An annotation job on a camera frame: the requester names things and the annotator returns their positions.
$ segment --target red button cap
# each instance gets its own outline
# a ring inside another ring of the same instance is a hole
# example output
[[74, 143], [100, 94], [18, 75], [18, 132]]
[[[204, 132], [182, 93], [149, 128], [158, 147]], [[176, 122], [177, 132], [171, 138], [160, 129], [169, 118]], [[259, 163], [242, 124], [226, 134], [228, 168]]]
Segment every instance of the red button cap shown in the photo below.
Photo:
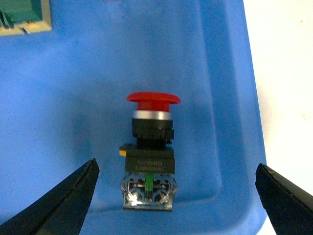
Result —
[[170, 104], [180, 104], [180, 98], [173, 94], [159, 92], [136, 92], [127, 97], [128, 101], [137, 102], [137, 110], [170, 111]]

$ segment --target silver ring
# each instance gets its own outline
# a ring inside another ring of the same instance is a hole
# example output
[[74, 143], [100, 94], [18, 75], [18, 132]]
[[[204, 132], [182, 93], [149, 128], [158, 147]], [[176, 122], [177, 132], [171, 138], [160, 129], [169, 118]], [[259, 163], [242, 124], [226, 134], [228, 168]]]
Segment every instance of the silver ring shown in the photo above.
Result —
[[172, 115], [170, 112], [163, 112], [163, 111], [136, 110], [133, 113], [133, 118], [153, 119], [153, 120], [172, 120]]

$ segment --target blue surface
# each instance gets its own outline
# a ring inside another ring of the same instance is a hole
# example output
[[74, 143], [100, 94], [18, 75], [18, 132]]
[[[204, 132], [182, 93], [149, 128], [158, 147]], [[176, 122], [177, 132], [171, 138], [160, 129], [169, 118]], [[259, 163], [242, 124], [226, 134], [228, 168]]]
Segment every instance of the blue surface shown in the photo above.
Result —
[[[81, 234], [253, 235], [265, 163], [241, 0], [52, 0], [53, 31], [0, 38], [0, 222], [96, 158]], [[179, 186], [172, 213], [122, 211], [138, 91], [172, 106]]]

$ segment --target white surface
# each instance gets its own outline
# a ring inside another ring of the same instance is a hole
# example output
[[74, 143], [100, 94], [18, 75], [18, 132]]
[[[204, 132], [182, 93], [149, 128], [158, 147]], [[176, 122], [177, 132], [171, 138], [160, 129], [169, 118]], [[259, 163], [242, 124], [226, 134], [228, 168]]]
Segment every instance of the white surface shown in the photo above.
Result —
[[313, 1], [244, 4], [267, 165], [313, 194]]

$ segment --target yellow tab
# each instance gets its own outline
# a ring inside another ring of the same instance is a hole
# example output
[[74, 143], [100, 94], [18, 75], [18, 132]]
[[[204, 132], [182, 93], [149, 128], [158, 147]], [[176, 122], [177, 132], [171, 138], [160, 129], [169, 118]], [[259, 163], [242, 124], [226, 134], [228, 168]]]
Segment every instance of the yellow tab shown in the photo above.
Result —
[[126, 157], [126, 151], [125, 150], [120, 150], [119, 155]]

